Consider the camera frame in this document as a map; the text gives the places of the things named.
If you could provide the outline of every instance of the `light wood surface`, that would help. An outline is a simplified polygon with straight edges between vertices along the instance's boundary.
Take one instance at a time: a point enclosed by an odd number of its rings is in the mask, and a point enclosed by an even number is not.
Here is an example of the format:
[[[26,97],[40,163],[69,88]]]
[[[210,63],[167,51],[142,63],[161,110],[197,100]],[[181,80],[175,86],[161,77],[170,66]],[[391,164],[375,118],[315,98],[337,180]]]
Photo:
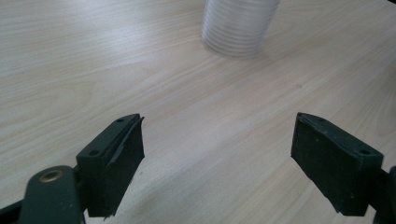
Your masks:
[[[396,5],[282,0],[257,58],[201,43],[204,0],[0,2],[0,207],[140,113],[146,158],[115,217],[88,223],[372,223],[290,158],[298,111],[396,165]]]

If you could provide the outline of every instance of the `tabletop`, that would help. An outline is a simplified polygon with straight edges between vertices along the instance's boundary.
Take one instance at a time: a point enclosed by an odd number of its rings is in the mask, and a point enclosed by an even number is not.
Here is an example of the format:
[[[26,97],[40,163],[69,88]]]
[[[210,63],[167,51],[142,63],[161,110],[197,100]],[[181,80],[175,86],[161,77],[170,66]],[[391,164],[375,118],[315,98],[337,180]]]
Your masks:
[[[251,60],[201,42],[204,0],[0,2],[0,206],[140,113],[146,158],[88,223],[372,223],[343,217],[290,157],[297,112],[396,164],[396,5],[282,0]]]

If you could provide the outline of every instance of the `black plastic part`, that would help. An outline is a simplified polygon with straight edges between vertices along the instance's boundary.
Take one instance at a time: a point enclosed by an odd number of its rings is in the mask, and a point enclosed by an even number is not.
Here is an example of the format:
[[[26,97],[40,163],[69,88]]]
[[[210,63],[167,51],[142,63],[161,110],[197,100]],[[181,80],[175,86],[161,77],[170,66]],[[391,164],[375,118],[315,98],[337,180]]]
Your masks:
[[[141,124],[134,114],[115,120],[77,155],[81,200],[90,217],[115,215],[145,157]]]
[[[13,203],[0,210],[0,223],[17,224],[20,217],[22,201]]]
[[[51,167],[29,180],[18,223],[84,223],[71,167]]]
[[[383,155],[326,119],[297,115],[291,156],[337,212],[364,216]]]

